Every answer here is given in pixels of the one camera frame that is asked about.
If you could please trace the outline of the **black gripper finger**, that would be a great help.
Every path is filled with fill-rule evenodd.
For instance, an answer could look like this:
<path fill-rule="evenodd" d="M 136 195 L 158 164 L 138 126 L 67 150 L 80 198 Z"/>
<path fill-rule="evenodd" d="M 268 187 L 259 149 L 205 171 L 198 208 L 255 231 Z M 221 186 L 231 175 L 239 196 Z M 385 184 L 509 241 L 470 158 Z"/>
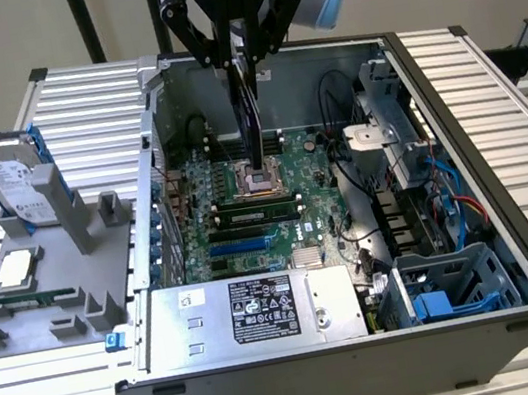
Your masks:
<path fill-rule="evenodd" d="M 233 66 L 231 34 L 226 20 L 214 20 L 210 38 L 189 19 L 186 0 L 158 0 L 158 3 L 164 24 L 201 66 L 221 70 Z"/>
<path fill-rule="evenodd" d="M 294 0 L 240 0 L 247 63 L 275 54 L 296 13 Z"/>

